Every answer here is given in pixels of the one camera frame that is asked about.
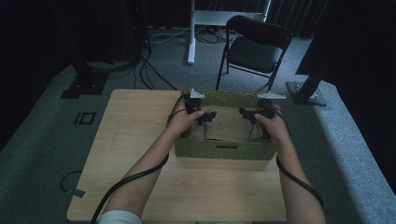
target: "table surface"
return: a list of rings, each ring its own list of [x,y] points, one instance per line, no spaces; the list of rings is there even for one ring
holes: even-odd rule
[[[91,220],[103,196],[164,129],[179,91],[115,90],[77,189],[71,220]],[[143,220],[286,220],[275,157],[270,161],[179,158],[172,148]]]

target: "sleeve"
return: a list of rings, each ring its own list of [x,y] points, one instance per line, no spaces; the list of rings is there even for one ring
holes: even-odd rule
[[[132,212],[112,210],[103,213],[98,224],[142,224],[142,220]]]

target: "hand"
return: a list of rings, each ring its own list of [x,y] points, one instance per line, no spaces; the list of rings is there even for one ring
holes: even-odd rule
[[[282,114],[279,105],[272,105],[272,107]],[[265,126],[265,129],[271,135],[271,141],[274,145],[279,146],[283,141],[290,139],[285,121],[277,113],[271,119],[261,114],[255,114],[254,117]]]
[[[172,115],[173,117],[170,119],[168,126],[166,127],[166,130],[180,136],[182,133],[186,132],[190,128],[191,124],[204,113],[205,111],[199,110],[192,114],[188,114],[184,99],[180,100],[174,114]]]

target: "controller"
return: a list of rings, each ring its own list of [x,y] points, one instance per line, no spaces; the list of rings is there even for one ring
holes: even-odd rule
[[[188,114],[192,114],[195,111],[201,110],[201,102],[202,100],[199,98],[191,98],[188,94],[184,95],[184,99],[186,100],[186,110]],[[202,125],[204,122],[210,122],[213,118],[216,117],[217,112],[205,112],[201,117],[196,119],[198,121],[198,125]]]
[[[275,111],[272,108],[272,101],[269,99],[260,99],[257,102],[257,107],[259,109],[256,111],[246,110],[243,107],[239,107],[239,113],[243,116],[244,119],[250,120],[251,124],[256,123],[256,118],[254,118],[255,114],[261,114],[268,119],[271,119],[275,114]]]

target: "wire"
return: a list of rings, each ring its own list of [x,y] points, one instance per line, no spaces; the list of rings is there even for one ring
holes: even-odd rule
[[[286,122],[286,120],[285,120],[283,114],[281,113],[280,109],[274,108],[274,107],[272,107],[271,105],[268,105],[268,106],[269,106],[280,118],[283,119],[283,121],[284,121],[284,123],[285,123],[285,125],[286,125],[286,128],[287,128],[287,130],[288,130],[288,132],[289,132],[289,134],[290,134],[289,125],[288,125],[288,123]],[[294,176],[294,175],[292,175],[291,173],[289,173],[289,172],[283,167],[283,165],[282,165],[282,163],[280,162],[278,156],[276,156],[276,165],[277,165],[277,167],[279,168],[279,170],[280,170],[283,174],[285,174],[288,178],[290,178],[291,180],[293,180],[294,182],[296,182],[298,185],[300,185],[300,186],[303,187],[304,189],[308,190],[312,195],[314,195],[315,198],[317,198],[318,202],[320,203],[320,206],[321,206],[321,207],[324,206],[324,205],[323,205],[323,200],[322,200],[322,198],[320,197],[320,195],[319,195],[311,186],[307,185],[304,181],[302,181],[301,179],[299,179],[299,178],[297,178],[296,176]]]
[[[185,96],[185,95],[180,95],[180,96],[178,97],[176,103],[174,104],[174,106],[173,106],[173,108],[172,108],[172,111],[171,111],[170,115],[168,116],[168,120],[166,121],[166,126],[168,126],[169,122],[171,121],[172,117],[173,117],[175,114],[177,114],[178,112],[181,112],[181,111],[184,111],[184,110],[185,110],[185,109],[181,109],[181,110],[178,110],[178,111],[175,113],[175,110],[176,110],[178,104],[180,103],[180,101],[181,101],[182,99],[184,99],[184,96]],[[103,206],[105,205],[105,203],[107,202],[107,200],[108,200],[108,198],[111,196],[111,194],[113,194],[117,189],[119,189],[120,187],[122,187],[122,186],[124,186],[124,185],[130,183],[131,181],[134,181],[134,180],[136,180],[136,179],[138,179],[138,178],[141,178],[141,177],[143,177],[143,176],[150,175],[150,174],[156,172],[157,170],[161,169],[161,168],[168,162],[168,159],[169,159],[169,153],[166,155],[166,157],[163,159],[163,161],[162,161],[160,164],[154,166],[154,167],[151,168],[151,169],[148,169],[147,171],[143,171],[143,172],[140,172],[140,173],[135,174],[135,175],[127,176],[127,177],[123,178],[122,180],[120,180],[119,182],[117,182],[115,185],[113,185],[113,187],[111,187],[111,188],[107,191],[107,193],[105,194],[105,196],[103,197],[103,199],[101,200],[101,202],[99,202],[99,204],[98,204],[98,206],[97,206],[95,212],[93,213],[93,216],[92,216],[92,219],[91,219],[91,222],[90,222],[90,223],[91,223],[91,224],[95,224],[95,223],[96,223],[96,220],[97,220],[97,218],[99,217],[99,214],[100,214],[100,212],[102,211]]]
[[[136,81],[137,81],[137,77],[136,77],[136,69],[134,70],[134,90],[136,90]]]
[[[134,72],[135,69],[136,69],[136,67],[133,67],[130,71],[127,71],[127,72],[125,72],[124,74],[119,75],[118,77],[109,77],[107,80],[119,79],[119,78],[122,78],[122,77],[126,77],[126,76],[128,76],[129,74],[131,74],[132,72]]]
[[[142,67],[140,67],[140,78],[142,79],[142,82],[146,85],[147,88],[149,88],[150,90],[155,89],[155,88],[151,87],[151,86],[145,81],[145,79],[143,78],[143,69],[144,69],[144,68],[147,68],[147,67],[146,67],[146,63],[148,62],[148,60],[145,59],[145,58],[143,57],[143,55],[141,55],[141,59],[143,60],[143,64],[142,64]]]
[[[59,183],[59,186],[61,187],[61,190],[63,190],[64,192],[67,192],[67,191],[68,191],[68,189],[66,189],[66,188],[64,187],[64,181],[66,180],[67,177],[69,177],[70,175],[73,175],[73,174],[80,174],[80,173],[82,173],[82,171],[78,170],[78,171],[70,172],[69,174],[65,175],[65,176],[62,178],[61,182]]]
[[[149,72],[148,72],[147,66],[145,67],[145,70],[146,70],[146,78],[148,79],[148,83],[152,86],[152,89],[157,90],[157,89],[155,89],[154,84],[152,84],[151,79],[149,79]]]
[[[178,36],[178,35],[184,34],[184,32],[186,32],[189,28],[190,28],[190,26],[187,27],[187,28],[185,28],[184,30],[182,30],[181,32],[179,32],[179,33],[177,33],[177,34],[158,34],[158,35],[154,35],[154,36],[152,36],[150,39],[154,39],[155,37],[160,36],[160,35],[171,35],[171,36],[168,37],[168,38],[166,38],[166,39],[163,40],[163,41],[151,42],[151,44],[162,44],[162,43],[165,43],[166,41],[168,41],[168,40],[170,40],[170,39],[172,39],[172,38],[174,38],[174,37],[176,37],[176,36]]]
[[[169,86],[171,86],[175,91],[177,91],[177,88],[174,86],[174,85],[172,85],[169,81],[167,81],[163,76],[161,76],[161,74],[154,68],[154,66],[149,62],[149,61],[147,61],[147,64],[154,70],[154,72],[164,81],[164,82],[166,82]]]
[[[100,68],[100,67],[96,67],[94,65],[90,65],[90,68],[93,71],[98,71],[98,72],[123,72],[123,71],[128,71],[133,67],[136,67],[138,65],[138,60],[128,60],[126,63],[122,63],[120,65],[114,65],[114,66],[110,66],[110,67],[105,67],[105,68]]]
[[[285,174],[288,178],[290,178],[291,180],[293,180],[294,182],[296,182],[298,185],[300,185],[301,187],[303,187],[304,189],[308,190],[312,195],[315,196],[315,198],[317,198],[318,202],[320,203],[320,206],[323,208],[324,204],[323,204],[323,200],[320,197],[320,195],[309,185],[307,185],[304,181],[302,181],[301,179],[297,178],[296,176],[292,175],[291,173],[289,173],[282,165],[282,163],[280,163],[279,157],[276,156],[276,165],[279,168],[280,171],[282,171],[283,174]]]
[[[221,42],[225,42],[225,38],[224,38],[224,36],[223,35],[221,35],[220,33],[218,33],[218,32],[209,32],[209,33],[203,33],[203,34],[200,34],[200,35],[212,35],[212,36],[214,36],[215,38],[216,38],[216,40],[207,40],[207,39],[204,39],[204,38],[201,38],[201,37],[199,37],[199,36],[196,36],[195,37],[195,39],[196,40],[198,40],[199,42],[202,42],[202,43],[206,43],[206,44],[218,44],[218,43],[221,43]]]

